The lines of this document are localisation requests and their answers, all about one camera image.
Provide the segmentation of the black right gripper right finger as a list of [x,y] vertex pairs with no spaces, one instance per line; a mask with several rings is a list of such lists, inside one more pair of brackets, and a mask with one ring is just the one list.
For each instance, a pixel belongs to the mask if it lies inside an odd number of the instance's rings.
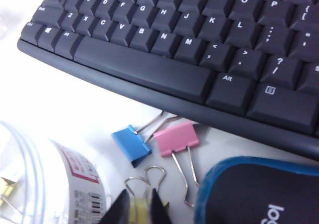
[[156,189],[152,189],[150,219],[152,224],[172,224]]

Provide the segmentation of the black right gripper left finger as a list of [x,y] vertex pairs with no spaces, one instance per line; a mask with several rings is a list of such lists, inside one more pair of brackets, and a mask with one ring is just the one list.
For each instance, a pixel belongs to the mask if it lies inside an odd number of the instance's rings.
[[130,213],[130,196],[126,189],[123,189],[114,203],[103,215],[100,224],[128,224]]

